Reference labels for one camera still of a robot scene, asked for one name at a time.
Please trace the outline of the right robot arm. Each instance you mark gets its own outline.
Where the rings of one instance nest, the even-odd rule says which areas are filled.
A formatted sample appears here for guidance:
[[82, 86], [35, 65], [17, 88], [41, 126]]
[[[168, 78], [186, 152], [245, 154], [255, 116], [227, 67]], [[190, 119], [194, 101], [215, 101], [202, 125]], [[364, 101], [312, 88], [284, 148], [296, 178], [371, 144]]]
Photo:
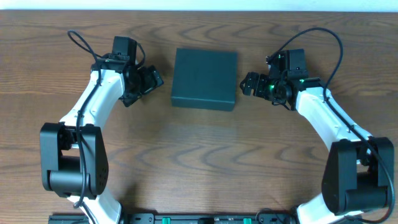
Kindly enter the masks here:
[[303, 49], [267, 59], [268, 74], [249, 72], [239, 84], [253, 95], [297, 111], [328, 149], [322, 192], [296, 208], [297, 223], [361, 223], [361, 214], [390, 208], [394, 194], [394, 146], [358, 126], [317, 77], [309, 77]]

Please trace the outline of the dark green box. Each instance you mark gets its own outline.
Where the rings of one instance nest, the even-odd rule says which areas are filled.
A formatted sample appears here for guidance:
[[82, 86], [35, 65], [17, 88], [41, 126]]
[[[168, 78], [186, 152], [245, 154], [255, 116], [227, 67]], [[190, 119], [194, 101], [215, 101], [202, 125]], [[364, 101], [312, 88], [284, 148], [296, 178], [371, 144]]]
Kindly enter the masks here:
[[232, 111], [236, 102], [237, 61], [236, 52], [178, 48], [172, 106]]

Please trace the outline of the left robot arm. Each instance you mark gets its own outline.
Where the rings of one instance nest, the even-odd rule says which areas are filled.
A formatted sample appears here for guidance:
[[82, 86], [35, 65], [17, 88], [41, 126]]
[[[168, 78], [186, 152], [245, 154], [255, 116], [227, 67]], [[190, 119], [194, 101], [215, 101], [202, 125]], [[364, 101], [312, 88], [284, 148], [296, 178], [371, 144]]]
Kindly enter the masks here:
[[95, 54], [74, 30], [69, 38], [93, 54], [89, 83], [74, 107], [57, 123], [45, 123], [40, 130], [42, 185], [73, 202], [81, 215], [51, 215], [49, 223], [135, 223], [106, 184], [109, 164], [103, 128], [117, 101], [131, 106], [163, 85], [154, 66], [136, 59], [141, 44], [116, 36], [105, 55]]

